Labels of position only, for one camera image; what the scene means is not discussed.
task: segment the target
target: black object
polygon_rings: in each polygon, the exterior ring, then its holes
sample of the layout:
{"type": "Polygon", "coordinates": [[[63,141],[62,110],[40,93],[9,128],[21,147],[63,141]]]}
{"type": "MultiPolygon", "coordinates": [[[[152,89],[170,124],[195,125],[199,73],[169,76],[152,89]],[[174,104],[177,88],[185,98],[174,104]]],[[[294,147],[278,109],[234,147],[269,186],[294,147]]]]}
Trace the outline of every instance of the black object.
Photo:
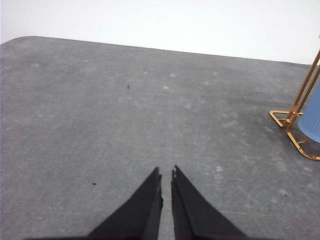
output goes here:
{"type": "Polygon", "coordinates": [[[157,240],[162,206],[161,175],[157,167],[129,200],[88,236],[37,240],[157,240]]]}
{"type": "Polygon", "coordinates": [[[208,203],[175,166],[171,182],[175,240],[263,240],[247,237],[208,203]]]}
{"type": "MultiPolygon", "coordinates": [[[[263,240],[247,237],[233,225],[205,200],[177,166],[172,172],[171,191],[175,240],[263,240]]],[[[157,240],[162,206],[157,167],[129,200],[88,236],[37,240],[157,240]]]]}

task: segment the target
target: wall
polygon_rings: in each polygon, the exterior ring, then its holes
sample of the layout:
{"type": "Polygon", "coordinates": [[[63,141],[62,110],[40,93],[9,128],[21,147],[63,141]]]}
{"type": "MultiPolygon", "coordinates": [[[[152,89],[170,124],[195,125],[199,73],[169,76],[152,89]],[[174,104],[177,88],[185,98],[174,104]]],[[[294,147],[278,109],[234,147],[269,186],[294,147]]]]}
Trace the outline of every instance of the wall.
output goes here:
{"type": "Polygon", "coordinates": [[[1,0],[1,43],[45,36],[312,63],[320,0],[1,0]]]}

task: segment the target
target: blue container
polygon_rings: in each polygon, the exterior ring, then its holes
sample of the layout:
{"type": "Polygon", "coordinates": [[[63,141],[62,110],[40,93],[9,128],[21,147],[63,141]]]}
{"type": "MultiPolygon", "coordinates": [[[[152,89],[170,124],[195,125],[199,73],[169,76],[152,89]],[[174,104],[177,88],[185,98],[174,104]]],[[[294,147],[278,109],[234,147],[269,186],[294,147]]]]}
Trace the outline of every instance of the blue container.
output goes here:
{"type": "Polygon", "coordinates": [[[304,135],[320,143],[320,83],[309,97],[298,126],[304,135]]]}

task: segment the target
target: gold metal stand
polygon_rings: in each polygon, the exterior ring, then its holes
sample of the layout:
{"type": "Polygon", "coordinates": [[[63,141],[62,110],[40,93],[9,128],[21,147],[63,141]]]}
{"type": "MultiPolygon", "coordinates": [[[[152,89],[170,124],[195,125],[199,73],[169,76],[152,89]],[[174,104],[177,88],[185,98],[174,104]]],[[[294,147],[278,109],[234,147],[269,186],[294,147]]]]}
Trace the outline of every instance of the gold metal stand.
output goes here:
{"type": "Polygon", "coordinates": [[[301,89],[300,89],[298,95],[296,96],[294,103],[292,104],[290,111],[272,110],[269,112],[269,114],[276,121],[276,123],[281,128],[285,128],[286,133],[288,134],[289,138],[291,139],[291,141],[293,142],[295,147],[298,149],[298,151],[306,158],[312,159],[312,160],[320,160],[320,156],[312,156],[312,155],[306,153],[302,149],[301,145],[304,144],[308,140],[308,137],[306,137],[302,141],[297,141],[296,138],[292,134],[292,126],[295,124],[298,116],[301,116],[303,114],[303,112],[301,112],[301,110],[302,110],[304,104],[306,103],[308,96],[309,96],[312,88],[314,87],[314,85],[319,77],[320,66],[315,71],[317,64],[319,62],[319,59],[320,59],[320,50],[319,50],[318,54],[316,55],[307,76],[305,77],[305,80],[301,86],[301,89]],[[286,118],[277,118],[275,114],[286,115],[286,118]]]}

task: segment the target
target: gray carpet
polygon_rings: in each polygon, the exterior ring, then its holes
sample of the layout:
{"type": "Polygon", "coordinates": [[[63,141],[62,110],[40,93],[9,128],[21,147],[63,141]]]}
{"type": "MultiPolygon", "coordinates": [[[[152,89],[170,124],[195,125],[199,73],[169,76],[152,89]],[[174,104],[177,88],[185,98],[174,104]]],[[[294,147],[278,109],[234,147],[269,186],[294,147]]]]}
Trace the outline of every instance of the gray carpet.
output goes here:
{"type": "Polygon", "coordinates": [[[1,239],[86,235],[156,166],[159,239],[174,239],[174,164],[249,236],[318,239],[320,162],[268,114],[291,106],[308,69],[46,37],[2,44],[1,239]]]}

